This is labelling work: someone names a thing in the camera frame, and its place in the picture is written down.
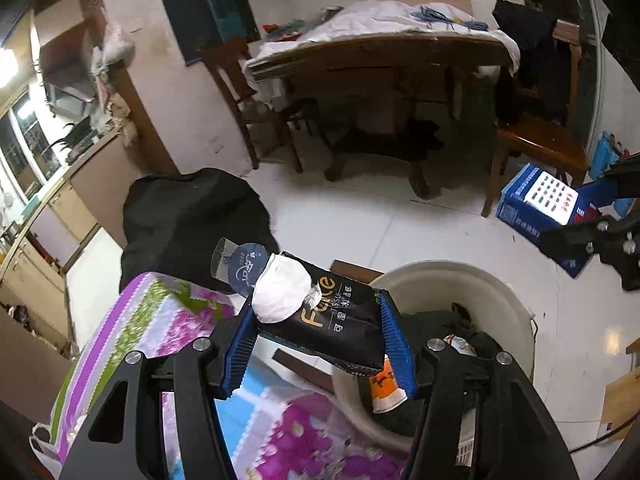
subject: blue box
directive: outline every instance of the blue box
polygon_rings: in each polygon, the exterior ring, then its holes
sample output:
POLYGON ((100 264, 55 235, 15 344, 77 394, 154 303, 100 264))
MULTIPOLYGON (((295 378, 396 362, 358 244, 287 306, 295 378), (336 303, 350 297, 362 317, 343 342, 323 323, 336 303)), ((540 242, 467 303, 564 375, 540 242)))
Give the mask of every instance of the blue box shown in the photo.
MULTIPOLYGON (((527 164, 502 190, 496 216, 537 245, 544 231, 598 218, 598 208, 611 204, 616 193, 613 181, 600 178, 573 189, 527 164)), ((585 251, 583 258, 563 258, 556 263, 576 278, 590 257, 585 251)))

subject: fluorescent light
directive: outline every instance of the fluorescent light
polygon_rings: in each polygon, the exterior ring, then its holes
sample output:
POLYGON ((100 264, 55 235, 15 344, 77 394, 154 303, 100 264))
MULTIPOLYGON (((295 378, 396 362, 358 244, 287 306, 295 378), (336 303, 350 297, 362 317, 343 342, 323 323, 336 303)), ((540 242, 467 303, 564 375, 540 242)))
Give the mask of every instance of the fluorescent light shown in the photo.
POLYGON ((18 73, 18 62, 14 51, 10 48, 0 48, 0 88, 6 86, 11 78, 18 73))
POLYGON ((18 110, 18 117, 20 117, 21 119, 26 119, 31 114, 33 114, 33 103, 31 102, 31 100, 28 100, 27 102, 25 102, 25 104, 22 105, 22 108, 18 110))

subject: white plastic bucket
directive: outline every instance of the white plastic bucket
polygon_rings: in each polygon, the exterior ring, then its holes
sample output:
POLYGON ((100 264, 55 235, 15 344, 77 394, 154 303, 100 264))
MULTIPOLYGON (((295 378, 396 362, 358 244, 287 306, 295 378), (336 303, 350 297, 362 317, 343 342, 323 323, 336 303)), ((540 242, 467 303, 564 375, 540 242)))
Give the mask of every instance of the white plastic bucket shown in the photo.
MULTIPOLYGON (((500 343, 524 373, 533 377, 532 315, 507 285, 485 270, 442 260, 416 262, 383 274, 371 285, 388 290, 401 314, 448 310, 451 303, 463 305, 476 327, 500 343)), ((372 420, 360 402, 354 376, 334 367, 332 378, 338 406, 364 436, 386 449, 411 449, 411 438, 372 420)), ((473 434, 473 417, 467 415, 462 423, 461 442, 473 434)))

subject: cabinet door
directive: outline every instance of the cabinet door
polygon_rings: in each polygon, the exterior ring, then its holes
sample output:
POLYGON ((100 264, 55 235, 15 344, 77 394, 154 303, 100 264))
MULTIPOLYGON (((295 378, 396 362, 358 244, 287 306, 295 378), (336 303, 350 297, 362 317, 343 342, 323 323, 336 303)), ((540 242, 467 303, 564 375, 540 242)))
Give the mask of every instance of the cabinet door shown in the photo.
POLYGON ((20 248, 24 251, 29 261, 40 273, 51 282, 60 292, 65 291, 65 280, 45 260, 36 248, 25 238, 20 242, 20 248))
POLYGON ((49 206, 42 209, 29 229, 39 243, 63 266, 80 244, 49 206))
POLYGON ((2 284, 46 323, 68 338, 65 295, 31 263, 22 249, 11 259, 2 284))
POLYGON ((60 188, 49 205, 78 242, 84 240, 96 224, 94 216, 70 184, 60 188))

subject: chair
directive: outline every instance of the chair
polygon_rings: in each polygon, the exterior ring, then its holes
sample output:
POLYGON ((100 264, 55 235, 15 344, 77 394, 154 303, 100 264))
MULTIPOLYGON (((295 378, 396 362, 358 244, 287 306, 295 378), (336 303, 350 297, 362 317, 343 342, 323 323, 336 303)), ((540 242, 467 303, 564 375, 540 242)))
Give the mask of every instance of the chair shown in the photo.
MULTIPOLYGON (((578 38, 578 25, 558 20, 553 37, 568 43, 571 50, 570 94, 566 127, 536 117, 523 117, 516 124, 498 126, 496 134, 498 145, 491 165, 486 201, 482 216, 487 217, 491 206, 500 194, 501 173, 507 164, 510 152, 521 152, 556 168, 556 177, 567 184, 566 174, 572 176, 572 186, 580 186, 589 169, 589 162, 580 143, 571 133, 578 94, 578 64, 582 58, 582 49, 578 38)), ((518 89, 518 93, 539 98, 535 89, 518 89)))
POLYGON ((240 128, 254 170, 258 169, 260 161, 251 142, 248 125, 271 123, 281 142, 290 147, 296 171, 302 173, 302 164, 300 164, 300 158, 287 123, 299 118, 298 115, 306 104, 306 100, 288 102, 285 98, 277 98, 271 105, 268 105, 255 99, 257 91, 247 84, 238 61, 240 58, 250 58, 247 42, 245 38, 240 36, 235 36, 202 54, 204 65, 218 85, 238 128, 240 128), (222 77, 221 70, 226 74, 231 87, 238 96, 237 98, 222 77))

